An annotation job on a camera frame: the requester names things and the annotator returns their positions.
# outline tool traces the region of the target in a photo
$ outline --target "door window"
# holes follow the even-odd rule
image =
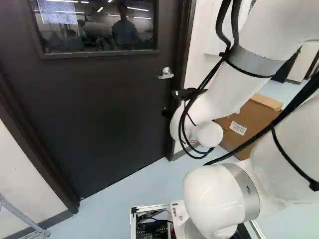
[[[44,53],[156,49],[155,0],[29,0]]]

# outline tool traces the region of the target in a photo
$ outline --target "door lever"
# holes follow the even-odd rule
[[[162,71],[162,75],[156,76],[156,78],[160,80],[173,78],[173,77],[174,77],[174,74],[172,73],[170,67],[164,67]]]

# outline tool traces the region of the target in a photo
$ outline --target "white robotic arm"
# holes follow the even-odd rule
[[[239,46],[230,56],[233,65],[256,75],[273,75],[307,41],[319,39],[319,2],[314,0],[258,0],[240,31]],[[185,119],[187,138],[214,147],[222,129],[212,120],[241,108],[269,78],[244,74],[223,63],[206,93],[199,96]],[[178,140],[181,105],[173,115],[170,133]]]
[[[305,41],[319,39],[318,13],[316,0],[257,0],[240,32],[239,45],[221,65],[208,91],[189,109],[196,126],[185,119],[187,137],[208,147],[218,145],[223,131],[212,120],[238,110],[269,80],[257,75],[274,74]],[[282,148],[316,181],[318,107],[319,97],[314,97],[276,126]],[[183,110],[180,106],[170,123],[175,140]],[[237,224],[282,210],[286,203],[319,201],[319,192],[309,188],[309,181],[287,162],[270,132],[249,160],[189,172],[183,191],[189,225],[207,239],[230,238]]]

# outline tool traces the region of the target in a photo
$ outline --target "light blue floor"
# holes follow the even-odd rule
[[[269,82],[260,93],[287,104],[302,85]],[[191,169],[222,156],[217,147],[206,159],[165,158],[83,200],[74,217],[50,229],[50,239],[129,239],[132,206],[182,199],[182,179]],[[258,220],[267,239],[318,239],[319,205],[294,206]]]
[[[76,216],[50,229],[50,239],[129,239],[131,207],[182,199],[185,174],[225,153],[218,147],[205,160],[184,156],[169,162],[162,158],[81,201]]]

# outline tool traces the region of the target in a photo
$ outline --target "white metal frame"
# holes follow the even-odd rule
[[[150,206],[139,206],[131,208],[131,239],[136,239],[136,217],[137,213],[153,212],[153,211],[168,211],[170,213],[170,204],[158,204]],[[261,231],[255,220],[249,222],[253,228],[258,239],[266,239],[265,235]]]
[[[8,200],[6,200],[1,194],[0,194],[0,211],[1,207],[6,208],[9,212],[14,214],[16,217],[20,218],[23,222],[28,224],[30,227],[34,228],[35,231],[21,237],[20,239],[28,239],[31,237],[35,237],[39,234],[43,234],[45,237],[50,236],[50,232],[44,228],[41,228],[38,224],[36,224],[34,221],[32,221],[29,217],[27,217],[25,214],[23,214],[18,208],[16,208],[14,205],[12,205]]]

